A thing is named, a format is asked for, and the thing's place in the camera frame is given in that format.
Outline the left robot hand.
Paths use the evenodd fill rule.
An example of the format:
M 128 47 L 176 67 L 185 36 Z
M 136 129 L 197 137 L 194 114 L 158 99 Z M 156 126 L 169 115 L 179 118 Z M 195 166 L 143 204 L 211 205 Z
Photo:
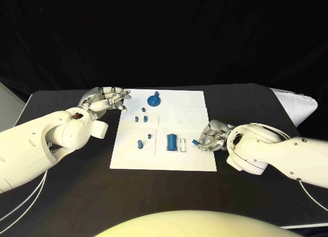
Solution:
M 130 91 L 119 87 L 94 87 L 82 96 L 77 107 L 94 113 L 117 109 L 126 112 L 123 100 L 130 99 Z

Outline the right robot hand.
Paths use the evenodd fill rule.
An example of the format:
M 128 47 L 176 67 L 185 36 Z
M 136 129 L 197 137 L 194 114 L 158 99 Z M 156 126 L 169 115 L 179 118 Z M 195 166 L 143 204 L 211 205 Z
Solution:
M 234 126 L 212 119 L 205 125 L 198 140 L 195 141 L 195 147 L 199 151 L 214 152 L 218 150 L 227 150 L 227 138 Z

